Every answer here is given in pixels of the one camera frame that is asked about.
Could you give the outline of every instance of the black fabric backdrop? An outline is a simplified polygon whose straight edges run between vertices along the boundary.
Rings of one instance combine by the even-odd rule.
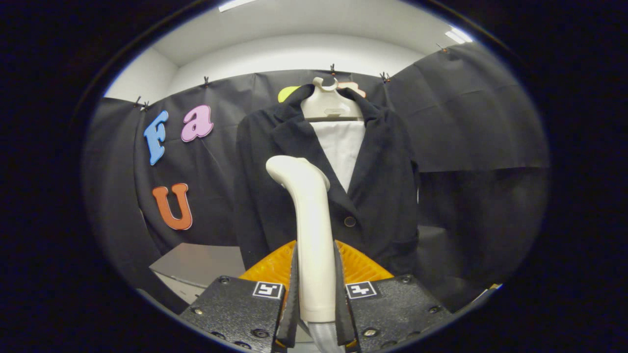
[[[122,276],[178,313],[185,303],[148,266],[181,242],[235,246],[230,233],[236,129],[257,109],[277,104],[288,86],[331,82],[329,72],[254,73],[200,85],[140,110],[103,99],[84,151],[84,192],[95,235]],[[383,83],[379,77],[338,72],[367,100],[395,110],[409,126],[421,170],[422,280],[452,310],[493,283],[503,282],[528,251],[545,206],[548,151],[540,118],[524,89],[478,45],[448,48],[418,60]],[[211,107],[213,130],[185,143],[185,114]],[[153,166],[143,136],[163,110],[165,153]],[[186,183],[193,225],[169,228],[151,192]]]

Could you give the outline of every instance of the black blazer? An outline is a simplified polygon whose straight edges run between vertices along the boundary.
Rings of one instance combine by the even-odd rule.
[[[329,178],[332,234],[395,275],[414,273],[416,263],[418,166],[405,125],[389,109],[350,89],[338,92],[358,103],[366,131],[345,192],[305,121],[304,85],[282,104],[253,112],[237,129],[234,231],[248,269],[296,239],[295,208],[289,193],[266,171],[275,155],[306,158]]]

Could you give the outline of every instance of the blue letter f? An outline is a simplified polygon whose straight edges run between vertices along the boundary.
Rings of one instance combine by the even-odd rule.
[[[159,144],[159,141],[163,142],[166,139],[166,129],[163,127],[162,122],[168,120],[168,112],[161,112],[153,122],[144,130],[144,137],[148,143],[148,151],[151,154],[151,165],[157,163],[157,161],[163,156],[165,148]]]

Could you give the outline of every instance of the orange soft gripper pad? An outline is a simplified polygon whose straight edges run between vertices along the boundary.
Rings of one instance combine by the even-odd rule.
[[[342,271],[345,274],[345,284],[364,281],[379,281],[394,277],[375,261],[354,247],[335,241],[342,258]]]
[[[296,241],[293,240],[279,249],[271,252],[258,263],[249,268],[240,279],[281,283],[286,286],[286,293],[290,288],[290,268],[292,267],[292,252]]]
[[[344,283],[357,283],[364,281],[379,281],[392,278],[393,275],[382,266],[371,260],[356,248],[335,241],[342,258],[342,267],[345,275]],[[240,279],[249,281],[262,281],[281,283],[290,288],[290,267],[292,253],[295,250],[296,241],[291,241],[249,268]]]

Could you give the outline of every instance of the orange letter u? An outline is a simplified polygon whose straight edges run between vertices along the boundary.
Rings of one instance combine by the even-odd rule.
[[[156,187],[153,189],[153,196],[157,201],[157,207],[159,208],[161,218],[163,218],[164,222],[168,224],[168,227],[178,231],[184,231],[192,226],[192,213],[190,212],[188,197],[185,193],[186,191],[188,191],[187,184],[179,183],[172,185],[172,192],[175,193],[176,200],[179,203],[179,208],[181,209],[181,219],[176,219],[175,216],[172,215],[172,211],[170,211],[170,205],[168,204],[168,199],[166,198],[168,188]]]

